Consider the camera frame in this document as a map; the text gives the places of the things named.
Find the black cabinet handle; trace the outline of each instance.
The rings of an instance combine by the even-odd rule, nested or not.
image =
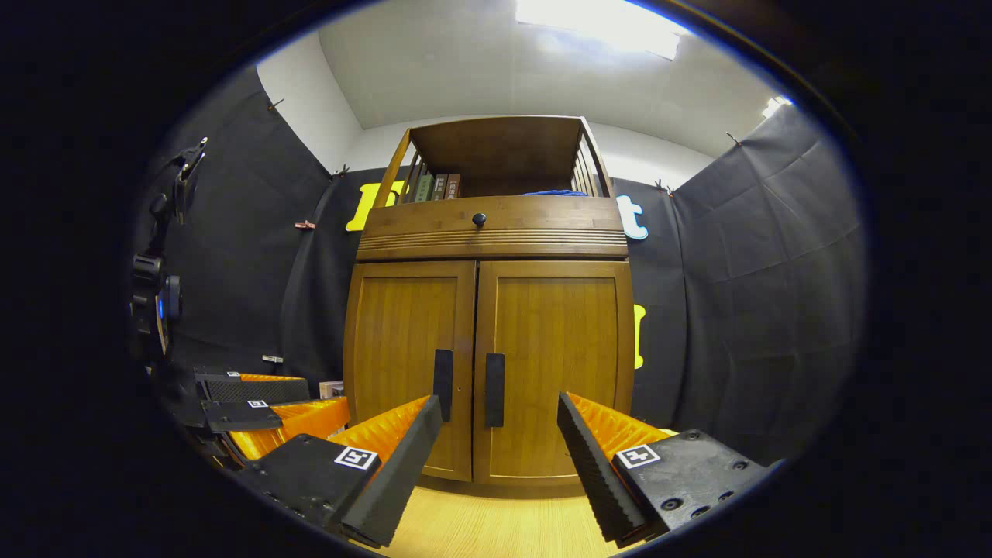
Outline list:
[[[486,355],[486,428],[503,426],[503,382],[506,356],[502,352]]]
[[[451,375],[454,368],[454,352],[448,349],[434,350],[434,395],[440,403],[440,420],[451,420]]]

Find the ceiling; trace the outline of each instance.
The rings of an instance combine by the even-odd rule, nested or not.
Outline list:
[[[388,0],[318,31],[362,128],[471,114],[556,114],[627,128],[711,157],[779,94],[682,36],[668,61],[517,23],[516,0]]]

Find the screw hole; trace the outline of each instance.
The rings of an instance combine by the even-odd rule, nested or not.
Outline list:
[[[682,500],[679,498],[669,498],[662,502],[662,509],[665,511],[672,511],[673,509],[678,509],[682,505]]]

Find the wooden floor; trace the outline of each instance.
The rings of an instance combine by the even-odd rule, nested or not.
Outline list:
[[[431,477],[421,477],[414,488],[392,544],[373,551],[392,558],[601,558],[618,552],[615,543],[603,541],[578,484],[494,487]]]

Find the wooden cabinet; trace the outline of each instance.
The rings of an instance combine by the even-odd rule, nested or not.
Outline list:
[[[434,353],[449,349],[450,420],[424,473],[577,483],[558,392],[628,412],[634,374],[626,236],[588,125],[535,116],[413,128],[383,184],[409,145],[417,153],[401,195],[385,207],[380,189],[352,272],[344,388],[353,421],[434,393]],[[427,170],[459,173],[464,196],[411,203],[410,183]],[[548,189],[583,196],[511,195]]]

